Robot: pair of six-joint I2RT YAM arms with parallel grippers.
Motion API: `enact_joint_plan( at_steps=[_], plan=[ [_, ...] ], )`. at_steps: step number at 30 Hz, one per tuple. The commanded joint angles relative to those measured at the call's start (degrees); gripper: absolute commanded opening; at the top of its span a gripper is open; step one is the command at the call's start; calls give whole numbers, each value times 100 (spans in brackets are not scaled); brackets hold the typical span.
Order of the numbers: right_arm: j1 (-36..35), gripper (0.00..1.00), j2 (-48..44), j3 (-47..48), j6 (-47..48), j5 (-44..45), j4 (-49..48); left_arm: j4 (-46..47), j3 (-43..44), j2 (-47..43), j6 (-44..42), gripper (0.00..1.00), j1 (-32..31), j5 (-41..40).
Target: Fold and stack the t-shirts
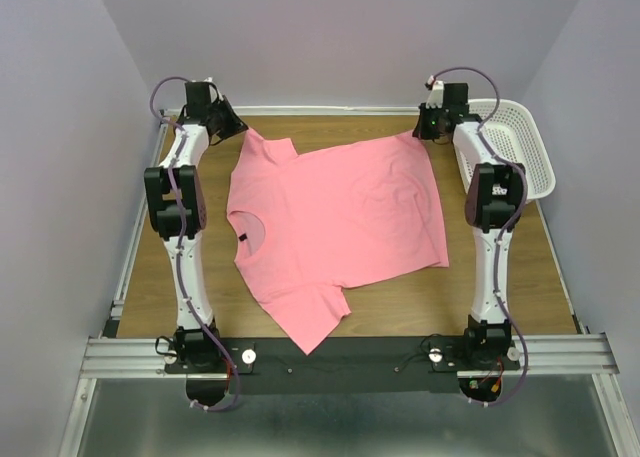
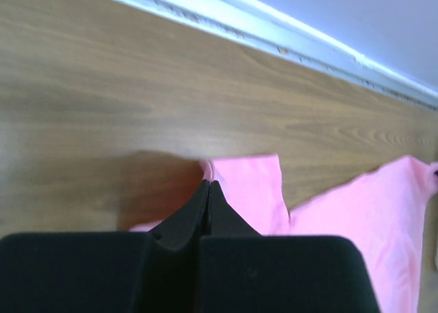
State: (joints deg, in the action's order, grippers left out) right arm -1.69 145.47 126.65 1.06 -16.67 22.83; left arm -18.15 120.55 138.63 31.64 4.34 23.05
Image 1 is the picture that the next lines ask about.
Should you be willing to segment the pink t shirt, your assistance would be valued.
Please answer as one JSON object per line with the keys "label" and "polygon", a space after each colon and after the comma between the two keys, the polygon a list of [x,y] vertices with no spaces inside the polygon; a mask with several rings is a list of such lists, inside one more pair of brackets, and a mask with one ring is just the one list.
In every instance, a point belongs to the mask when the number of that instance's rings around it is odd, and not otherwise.
{"label": "pink t shirt", "polygon": [[302,154],[249,130],[227,218],[251,295],[304,353],[349,314],[346,290],[449,263],[431,161],[409,132]]}

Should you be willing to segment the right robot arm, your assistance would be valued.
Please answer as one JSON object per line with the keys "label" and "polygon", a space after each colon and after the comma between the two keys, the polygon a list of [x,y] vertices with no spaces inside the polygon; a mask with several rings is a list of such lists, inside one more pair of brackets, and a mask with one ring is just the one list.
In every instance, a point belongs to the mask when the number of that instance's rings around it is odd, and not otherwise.
{"label": "right robot arm", "polygon": [[486,120],[470,111],[466,83],[432,77],[426,88],[429,96],[419,106],[413,136],[431,141],[450,136],[473,167],[464,212],[476,249],[475,294],[459,355],[467,366],[480,369],[506,356],[512,344],[508,252],[526,204],[526,177],[522,166],[499,156],[489,143]]}

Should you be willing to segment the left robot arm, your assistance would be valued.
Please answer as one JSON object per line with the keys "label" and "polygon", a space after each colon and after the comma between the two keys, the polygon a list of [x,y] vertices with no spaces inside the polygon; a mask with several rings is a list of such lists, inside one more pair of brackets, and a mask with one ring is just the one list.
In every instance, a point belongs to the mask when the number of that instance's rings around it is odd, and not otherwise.
{"label": "left robot arm", "polygon": [[[175,120],[155,105],[159,90],[170,82],[183,84],[185,91]],[[221,342],[205,288],[202,240],[207,209],[198,166],[209,147],[246,132],[248,125],[210,78],[166,77],[152,90],[149,108],[174,131],[164,159],[143,175],[149,221],[167,252],[176,289],[176,331],[163,356],[185,371],[231,373],[237,367]]]}

